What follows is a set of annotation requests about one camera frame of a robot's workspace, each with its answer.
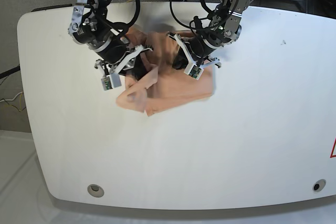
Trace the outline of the peach pink T-shirt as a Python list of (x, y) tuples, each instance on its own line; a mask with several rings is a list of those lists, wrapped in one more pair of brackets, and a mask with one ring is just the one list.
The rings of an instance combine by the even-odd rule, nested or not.
[(119, 107), (152, 116), (213, 95), (212, 67), (207, 67), (199, 80), (186, 75), (183, 70), (173, 69), (173, 60), (180, 47), (166, 32), (146, 34), (134, 25), (127, 36), (132, 45), (150, 45), (153, 50), (141, 53), (138, 58), (145, 66), (144, 77), (136, 80), (130, 74), (126, 75), (125, 90), (115, 101)]

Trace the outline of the red warning triangle sticker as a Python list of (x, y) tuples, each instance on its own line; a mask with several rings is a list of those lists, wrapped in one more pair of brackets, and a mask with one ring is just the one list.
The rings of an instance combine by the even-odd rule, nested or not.
[(334, 140), (333, 148), (330, 154), (330, 158), (334, 158), (334, 157), (336, 157), (336, 139)]

